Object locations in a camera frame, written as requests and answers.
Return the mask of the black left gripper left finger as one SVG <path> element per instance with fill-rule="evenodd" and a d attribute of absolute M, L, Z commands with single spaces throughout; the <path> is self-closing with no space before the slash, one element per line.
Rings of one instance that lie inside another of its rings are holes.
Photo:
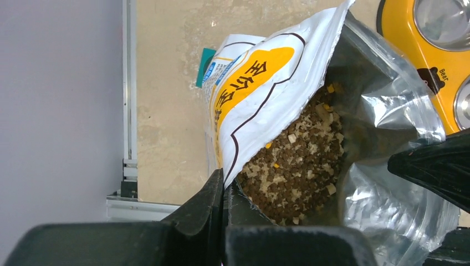
<path fill-rule="evenodd" d="M 159 222 L 44 224 L 17 243 L 6 265 L 220 265 L 223 172 Z"/>

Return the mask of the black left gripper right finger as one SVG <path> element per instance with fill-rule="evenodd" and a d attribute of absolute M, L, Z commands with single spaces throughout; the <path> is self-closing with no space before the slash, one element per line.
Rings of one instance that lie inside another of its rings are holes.
<path fill-rule="evenodd" d="M 276 226 L 234 181 L 225 191 L 223 265 L 376 265 L 365 236 L 343 226 Z"/>

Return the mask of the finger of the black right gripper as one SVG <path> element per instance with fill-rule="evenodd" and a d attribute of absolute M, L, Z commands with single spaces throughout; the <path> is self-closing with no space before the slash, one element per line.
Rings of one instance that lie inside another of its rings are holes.
<path fill-rule="evenodd" d="M 394 154 L 387 169 L 469 212 L 469 129 L 444 142 Z"/>

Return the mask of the pet food bag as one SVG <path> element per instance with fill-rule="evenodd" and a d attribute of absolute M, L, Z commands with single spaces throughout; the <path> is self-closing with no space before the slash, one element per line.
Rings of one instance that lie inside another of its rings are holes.
<path fill-rule="evenodd" d="M 387 163 L 444 141 L 444 128 L 418 72 L 352 4 L 267 37 L 225 37 L 202 79 L 209 167 L 272 223 L 338 222 L 379 265 L 422 265 L 459 208 Z"/>

